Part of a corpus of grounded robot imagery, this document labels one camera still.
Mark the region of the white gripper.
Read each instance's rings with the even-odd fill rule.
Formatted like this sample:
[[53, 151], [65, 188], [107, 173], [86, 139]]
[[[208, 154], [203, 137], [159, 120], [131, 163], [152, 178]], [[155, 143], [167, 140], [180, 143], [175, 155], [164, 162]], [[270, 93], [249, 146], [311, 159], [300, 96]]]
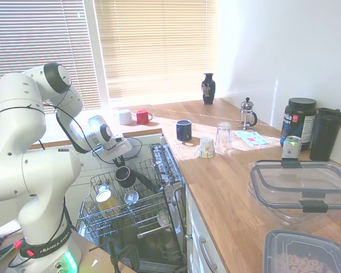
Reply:
[[131, 143], [124, 136], [115, 136], [109, 142], [102, 144], [98, 149], [98, 161], [100, 163], [113, 163], [116, 167], [126, 165], [124, 154], [132, 150]]

